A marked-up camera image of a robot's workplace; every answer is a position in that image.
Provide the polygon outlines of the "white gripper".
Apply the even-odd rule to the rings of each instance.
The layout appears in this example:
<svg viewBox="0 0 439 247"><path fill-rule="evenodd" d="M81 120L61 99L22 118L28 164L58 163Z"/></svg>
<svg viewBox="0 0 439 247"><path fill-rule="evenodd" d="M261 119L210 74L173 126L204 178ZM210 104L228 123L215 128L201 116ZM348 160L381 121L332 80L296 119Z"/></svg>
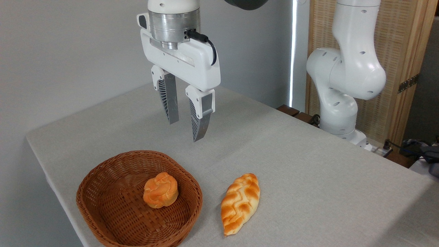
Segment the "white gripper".
<svg viewBox="0 0 439 247"><path fill-rule="evenodd" d="M194 39L179 43L176 50L163 48L146 29L141 29L141 41L147 60L155 64L153 85L170 124L179 121L176 77L191 84L185 91L189 98L193 141L202 139L215 112L213 88L221 83L219 60L211 65L213 49Z"/></svg>

